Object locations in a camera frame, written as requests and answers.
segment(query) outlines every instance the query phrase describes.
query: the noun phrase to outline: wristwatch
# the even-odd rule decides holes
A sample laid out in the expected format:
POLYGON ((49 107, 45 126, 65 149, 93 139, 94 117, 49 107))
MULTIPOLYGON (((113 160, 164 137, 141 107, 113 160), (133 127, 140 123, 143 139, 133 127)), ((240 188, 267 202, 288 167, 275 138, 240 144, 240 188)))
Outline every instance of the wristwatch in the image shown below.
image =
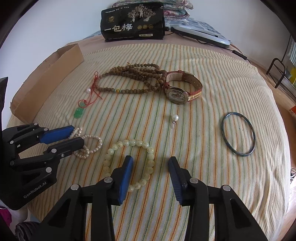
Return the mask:
POLYGON ((163 85, 163 92, 173 103, 185 104, 201 95, 202 83, 191 73, 181 70, 171 71, 167 73, 166 81, 163 85), (189 93, 181 88, 170 86, 169 82, 173 80, 188 82, 195 87, 196 91, 189 93))

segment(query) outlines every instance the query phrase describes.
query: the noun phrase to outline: red string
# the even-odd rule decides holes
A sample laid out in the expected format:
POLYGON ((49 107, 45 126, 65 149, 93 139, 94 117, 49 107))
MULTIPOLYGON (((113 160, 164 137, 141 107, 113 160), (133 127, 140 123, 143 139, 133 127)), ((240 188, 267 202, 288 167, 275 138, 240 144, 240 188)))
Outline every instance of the red string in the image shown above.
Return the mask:
POLYGON ((81 100, 78 101, 78 106, 79 106, 80 108, 86 108, 86 107, 88 107, 89 105, 93 104, 94 102, 96 102, 96 100, 98 99, 98 97, 100 97, 100 98, 102 99, 102 97, 99 96, 100 92, 97 93, 97 92, 95 91, 95 89, 96 89, 96 80, 98 79, 98 75, 99 75, 99 73, 96 71, 96 72, 94 73, 94 82, 93 82, 93 84, 91 85, 91 96, 90 96, 90 98, 89 98, 89 101, 87 102, 87 100, 85 100, 85 99, 81 99, 81 100), (91 102, 91 98, 92 98, 93 93, 96 94, 96 98, 95 98, 94 101, 91 102), (83 101, 83 103, 85 104, 85 106, 80 106, 80 102, 81 102, 81 101, 83 101))

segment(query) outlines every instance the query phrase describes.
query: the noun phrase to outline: bead bracelet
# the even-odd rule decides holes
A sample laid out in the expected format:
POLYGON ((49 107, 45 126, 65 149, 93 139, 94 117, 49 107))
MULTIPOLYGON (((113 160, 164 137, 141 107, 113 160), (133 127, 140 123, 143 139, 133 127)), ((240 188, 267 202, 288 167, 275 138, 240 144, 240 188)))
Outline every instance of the bead bracelet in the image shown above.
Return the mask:
MULTIPOLYGON (((82 127, 75 128, 73 130, 72 134, 69 136, 69 139, 72 139, 72 138, 75 138, 75 137, 80 137, 81 136, 81 133, 82 133, 82 130, 83 130, 82 127)), ((80 158, 80 159, 86 159, 86 158, 88 158, 90 154, 93 154, 93 153, 97 152, 102 147, 102 145, 103 145, 102 139, 100 137, 98 137, 98 136, 92 136, 92 135, 84 135, 84 136, 82 136, 82 139, 85 139, 85 138, 96 139, 96 140, 99 141, 99 144, 93 150, 89 150, 89 148, 86 145, 84 145, 83 146, 83 149, 80 149, 80 151, 83 152, 83 153, 85 153, 85 155, 80 155, 80 154, 78 154, 78 152, 74 151, 73 154, 75 156, 77 156, 78 158, 80 158)))
POLYGON ((141 140, 124 140, 117 142, 116 144, 113 144, 110 149, 107 150, 107 154, 105 155, 105 160, 103 162, 103 177, 110 177, 110 160, 112 159, 112 155, 114 152, 123 146, 135 146, 143 147, 147 150, 147 167, 145 168, 145 172, 143 174, 142 179, 139 182, 134 183, 133 185, 128 186, 128 192, 132 192, 133 190, 138 190, 141 188, 141 186, 145 186, 147 184, 147 181, 150 179, 150 174, 153 173, 153 166, 154 166, 154 149, 152 147, 149 147, 148 142, 142 142, 141 140))

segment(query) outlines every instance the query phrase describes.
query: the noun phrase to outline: pearl earring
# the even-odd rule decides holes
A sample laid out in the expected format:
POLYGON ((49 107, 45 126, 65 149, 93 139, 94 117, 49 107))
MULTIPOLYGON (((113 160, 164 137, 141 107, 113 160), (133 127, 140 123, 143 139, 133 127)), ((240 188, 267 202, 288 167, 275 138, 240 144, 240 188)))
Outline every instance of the pearl earring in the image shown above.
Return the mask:
POLYGON ((177 123, 177 120, 179 120, 179 116, 178 115, 172 115, 172 123, 173 123, 173 127, 172 129, 174 129, 174 125, 177 123))

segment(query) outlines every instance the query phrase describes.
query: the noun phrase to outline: pink object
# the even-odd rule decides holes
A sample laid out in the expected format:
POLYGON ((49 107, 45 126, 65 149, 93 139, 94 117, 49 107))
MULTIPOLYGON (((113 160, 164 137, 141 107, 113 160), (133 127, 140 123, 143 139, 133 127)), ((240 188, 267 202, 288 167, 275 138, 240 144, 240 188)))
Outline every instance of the pink object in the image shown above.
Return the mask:
POLYGON ((0 215, 3 217, 7 226, 11 224, 11 214, 7 209, 0 209, 0 215))

